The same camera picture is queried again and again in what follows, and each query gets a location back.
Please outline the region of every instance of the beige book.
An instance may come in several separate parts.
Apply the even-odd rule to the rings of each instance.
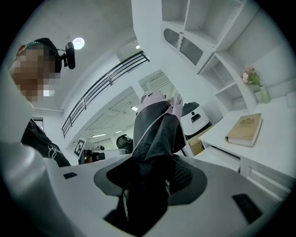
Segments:
[[[262,123],[261,113],[240,117],[226,135],[226,141],[253,147]]]

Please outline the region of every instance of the pink flower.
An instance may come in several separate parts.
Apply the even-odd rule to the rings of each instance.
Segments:
[[[248,78],[249,78],[248,73],[244,73],[244,74],[242,75],[242,81],[243,81],[244,83],[248,83]]]

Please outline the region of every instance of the black cloth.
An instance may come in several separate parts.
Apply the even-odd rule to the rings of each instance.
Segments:
[[[54,159],[59,167],[71,166],[61,149],[45,135],[32,119],[26,127],[22,143],[39,151],[44,158]]]

